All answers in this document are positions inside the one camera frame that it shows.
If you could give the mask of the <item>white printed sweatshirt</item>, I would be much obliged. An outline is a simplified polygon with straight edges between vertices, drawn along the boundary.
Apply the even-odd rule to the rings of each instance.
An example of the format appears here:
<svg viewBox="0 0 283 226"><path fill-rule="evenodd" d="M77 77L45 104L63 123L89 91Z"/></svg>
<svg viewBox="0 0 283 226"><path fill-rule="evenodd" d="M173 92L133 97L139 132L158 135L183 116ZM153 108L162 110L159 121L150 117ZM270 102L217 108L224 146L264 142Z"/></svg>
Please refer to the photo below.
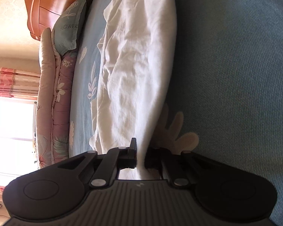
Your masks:
<svg viewBox="0 0 283 226"><path fill-rule="evenodd" d="M123 179L150 180L146 152L160 116L173 67L177 18L175 0L111 0L98 90L91 103L94 134L89 144L100 154L137 143L137 167Z"/></svg>

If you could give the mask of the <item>green flower pillow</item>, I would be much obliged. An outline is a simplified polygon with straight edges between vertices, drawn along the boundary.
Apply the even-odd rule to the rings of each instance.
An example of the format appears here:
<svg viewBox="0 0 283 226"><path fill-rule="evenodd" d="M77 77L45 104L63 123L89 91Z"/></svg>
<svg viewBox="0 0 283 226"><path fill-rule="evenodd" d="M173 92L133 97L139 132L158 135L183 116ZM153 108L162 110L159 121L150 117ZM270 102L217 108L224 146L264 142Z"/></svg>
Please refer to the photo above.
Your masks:
<svg viewBox="0 0 283 226"><path fill-rule="evenodd" d="M78 36L85 19L86 2L74 1L54 25L54 45L60 56L77 48Z"/></svg>

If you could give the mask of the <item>blue patterned bed sheet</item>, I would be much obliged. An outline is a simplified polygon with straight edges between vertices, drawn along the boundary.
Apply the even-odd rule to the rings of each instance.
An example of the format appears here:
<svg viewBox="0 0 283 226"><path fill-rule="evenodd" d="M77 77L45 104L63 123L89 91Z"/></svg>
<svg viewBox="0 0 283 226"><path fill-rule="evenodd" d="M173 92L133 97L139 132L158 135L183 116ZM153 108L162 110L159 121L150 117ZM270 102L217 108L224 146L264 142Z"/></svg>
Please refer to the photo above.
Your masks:
<svg viewBox="0 0 283 226"><path fill-rule="evenodd" d="M175 0L169 119L196 152L265 177L283 225L283 0Z"/></svg>

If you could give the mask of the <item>window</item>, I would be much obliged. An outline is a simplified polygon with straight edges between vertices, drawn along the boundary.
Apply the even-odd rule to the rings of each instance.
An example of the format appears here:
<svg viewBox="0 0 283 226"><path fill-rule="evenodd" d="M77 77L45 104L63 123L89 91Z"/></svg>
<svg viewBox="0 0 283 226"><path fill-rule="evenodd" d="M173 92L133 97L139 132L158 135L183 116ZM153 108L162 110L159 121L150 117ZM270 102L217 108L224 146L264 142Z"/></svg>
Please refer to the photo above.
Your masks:
<svg viewBox="0 0 283 226"><path fill-rule="evenodd" d="M0 173L23 175L38 169L36 103L0 97Z"/></svg>

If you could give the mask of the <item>pink floral folded quilt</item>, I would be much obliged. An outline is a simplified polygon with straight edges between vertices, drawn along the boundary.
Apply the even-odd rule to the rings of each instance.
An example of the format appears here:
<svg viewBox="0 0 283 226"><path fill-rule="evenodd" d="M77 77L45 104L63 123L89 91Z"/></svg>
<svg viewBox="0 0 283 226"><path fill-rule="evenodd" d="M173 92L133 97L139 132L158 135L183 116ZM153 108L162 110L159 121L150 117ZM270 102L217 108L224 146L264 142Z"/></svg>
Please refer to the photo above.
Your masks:
<svg viewBox="0 0 283 226"><path fill-rule="evenodd" d="M40 168L69 157L71 91L77 54L77 50L70 50L61 56L54 45L54 32L50 28L42 32L39 48L41 76L36 112Z"/></svg>

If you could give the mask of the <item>pink striped curtain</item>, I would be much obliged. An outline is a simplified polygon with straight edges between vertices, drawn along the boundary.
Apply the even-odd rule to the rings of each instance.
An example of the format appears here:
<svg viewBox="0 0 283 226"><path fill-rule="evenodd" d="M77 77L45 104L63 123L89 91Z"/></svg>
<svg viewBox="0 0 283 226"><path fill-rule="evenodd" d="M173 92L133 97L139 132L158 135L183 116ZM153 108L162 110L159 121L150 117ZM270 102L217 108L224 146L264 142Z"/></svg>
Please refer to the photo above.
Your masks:
<svg viewBox="0 0 283 226"><path fill-rule="evenodd" d="M36 101L39 82L39 73L0 67L0 97Z"/></svg>

